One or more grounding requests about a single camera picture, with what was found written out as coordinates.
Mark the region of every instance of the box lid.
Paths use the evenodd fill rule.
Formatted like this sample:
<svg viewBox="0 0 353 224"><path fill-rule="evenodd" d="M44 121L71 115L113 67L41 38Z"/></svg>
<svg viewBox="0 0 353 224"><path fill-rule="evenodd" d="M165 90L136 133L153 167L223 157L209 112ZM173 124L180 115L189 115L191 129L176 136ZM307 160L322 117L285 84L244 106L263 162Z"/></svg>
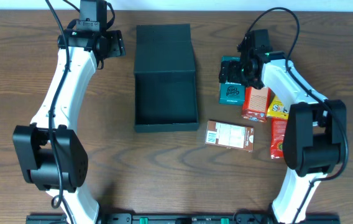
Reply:
<svg viewBox="0 0 353 224"><path fill-rule="evenodd" d="M186 71L196 71L189 24L137 26L134 73Z"/></svg>

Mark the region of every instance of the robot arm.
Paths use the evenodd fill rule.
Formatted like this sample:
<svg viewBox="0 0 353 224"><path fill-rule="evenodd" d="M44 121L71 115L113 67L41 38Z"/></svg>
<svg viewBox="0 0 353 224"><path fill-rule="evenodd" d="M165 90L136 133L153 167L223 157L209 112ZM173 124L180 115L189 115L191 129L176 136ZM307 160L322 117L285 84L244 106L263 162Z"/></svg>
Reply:
<svg viewBox="0 0 353 224"><path fill-rule="evenodd" d="M66 50L60 49L58 52L58 63L55 75L53 76L47 96L42 103L37 114L33 117L31 124L37 128L48 129L48 109L51 105L53 95L58 88L66 64ZM69 47L70 71L62 86L57 104L55 105L53 126L65 126L67 129L77 130L77 119L84 94L91 77L96 72L96 58L93 51L85 51L82 47ZM46 191L55 197L59 190L51 188ZM68 204L72 217L68 216L68 222L73 219L73 223L96 223L99 213L99 204L91 196L91 192L86 183L77 187L74 192L65 191L63 198Z"/></svg>
<svg viewBox="0 0 353 224"><path fill-rule="evenodd" d="M298 80L315 97L327 104L346 127L346 108L340 100L328 100L313 89L288 61L294 80L286 70L283 52L274 52L267 30L247 33L237 46L240 62L222 62L220 82L241 83L260 89L269 87L289 109L283 153L288 166L282 189L272 203L273 217L277 223L305 220L305 211L320 181L344 160L344 143L341 132L317 100L306 94ZM322 134L313 134L313 126L325 128ZM305 200L294 220L298 208Z"/></svg>
<svg viewBox="0 0 353 224"><path fill-rule="evenodd" d="M107 31L114 22L114 12L103 0L81 0L80 19L73 20L63 32L68 42L69 72L60 90L53 113L53 134L58 160L62 167L63 199L70 217L68 223L95 224L99 204L91 196L85 178L88 171L88 155L77 138L77 119L84 94L98 64L109 57L125 55L119 30ZM113 19L106 23L109 6ZM13 141L24 179L55 197L59 195L58 169L53 151L42 149L48 143L48 111L60 84L66 65L66 45L58 38L58 63L47 96L30 126L16 126Z"/></svg>

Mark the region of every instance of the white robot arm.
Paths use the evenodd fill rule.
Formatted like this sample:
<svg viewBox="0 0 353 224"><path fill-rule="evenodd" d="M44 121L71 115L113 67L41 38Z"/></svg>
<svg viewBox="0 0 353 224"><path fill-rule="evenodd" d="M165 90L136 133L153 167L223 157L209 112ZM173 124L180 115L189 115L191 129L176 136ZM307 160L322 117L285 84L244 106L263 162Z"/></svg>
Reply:
<svg viewBox="0 0 353 224"><path fill-rule="evenodd" d="M302 78L302 76L296 71L292 61L288 62L288 66L294 76L299 79L307 89L311 90L313 94L323 101L327 99L325 96L313 89ZM294 81L287 73L285 68L285 59L272 60L271 62L264 64L262 69L262 82L279 97L285 108L290 108L291 105L297 103L318 103L311 96L308 96L299 84L297 84L297 82ZM309 182L326 176L327 174L324 174L323 172L317 172L300 177L295 170L287 168L282 189L272 203L273 213L277 221L280 223L292 223L296 210L300 207L300 203L303 201L305 193L309 188ZM309 193L309 196L306 199L298 218L296 219L297 223L305 220L306 208L319 184L320 181L314 183L314 187Z"/></svg>
<svg viewBox="0 0 353 224"><path fill-rule="evenodd" d="M83 102L85 90L91 77L96 72L96 59L93 51L85 51L82 47L69 47L70 71L62 86L57 104L55 105L53 126L64 125L67 129L77 131L77 119L80 107ZM31 124L37 128L48 129L48 109L51 105L53 95L60 83L66 64L66 50L58 52L58 63L55 75L53 76L47 96L44 99L39 111L33 117ZM53 197L59 195L58 189L49 189L47 193ZM73 223L96 223L99 213L99 204L92 197L86 183L77 187L75 192L64 192L64 199L68 204L72 217L68 217L68 223L72 218Z"/></svg>

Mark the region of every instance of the wood grain surface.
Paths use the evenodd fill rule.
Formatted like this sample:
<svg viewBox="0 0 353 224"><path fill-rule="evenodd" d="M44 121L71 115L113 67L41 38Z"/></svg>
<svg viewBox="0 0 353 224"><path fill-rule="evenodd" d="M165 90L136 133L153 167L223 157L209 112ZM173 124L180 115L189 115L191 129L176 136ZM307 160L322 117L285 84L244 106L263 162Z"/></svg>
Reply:
<svg viewBox="0 0 353 224"><path fill-rule="evenodd" d="M78 17L59 11L64 26ZM89 155L87 183L105 211L137 213L233 213L266 210L286 172L271 159L270 122L240 117L241 108L218 104L218 71L259 12L118 11L127 55L105 60L87 89L78 136ZM333 212L353 223L353 13L298 12L301 34L295 67L318 91L347 106L350 159L341 178L317 189L309 212ZM200 128L193 132L134 132L135 27L191 24L196 55ZM256 28L268 28L275 50L287 51L295 24L273 12ZM30 213L52 210L50 197L24 182L12 144L15 125L28 125L47 92L57 62L58 27L49 11L0 11L0 223L24 223ZM254 152L205 146L209 119L255 127Z"/></svg>

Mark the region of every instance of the black box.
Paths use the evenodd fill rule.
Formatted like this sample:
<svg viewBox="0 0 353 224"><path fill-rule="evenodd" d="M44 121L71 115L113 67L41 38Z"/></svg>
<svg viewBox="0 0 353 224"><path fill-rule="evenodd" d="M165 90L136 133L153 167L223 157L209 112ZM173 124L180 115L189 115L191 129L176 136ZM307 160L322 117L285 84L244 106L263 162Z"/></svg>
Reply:
<svg viewBox="0 0 353 224"><path fill-rule="evenodd" d="M135 130L198 129L190 25L137 26Z"/></svg>

